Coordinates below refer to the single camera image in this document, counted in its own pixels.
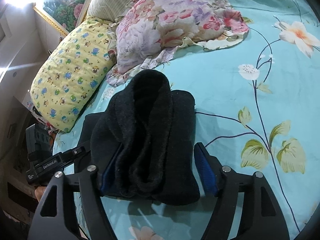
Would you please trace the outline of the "left hand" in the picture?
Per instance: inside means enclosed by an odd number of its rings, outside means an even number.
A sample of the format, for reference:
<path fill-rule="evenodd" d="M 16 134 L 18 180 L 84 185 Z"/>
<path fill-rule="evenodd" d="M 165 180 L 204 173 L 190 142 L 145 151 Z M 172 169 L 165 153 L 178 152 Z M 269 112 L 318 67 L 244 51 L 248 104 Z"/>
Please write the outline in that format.
<path fill-rule="evenodd" d="M 35 197 L 36 197 L 38 202 L 40 202 L 45 190 L 46 190 L 46 186 L 38 186 L 35 189 Z"/>

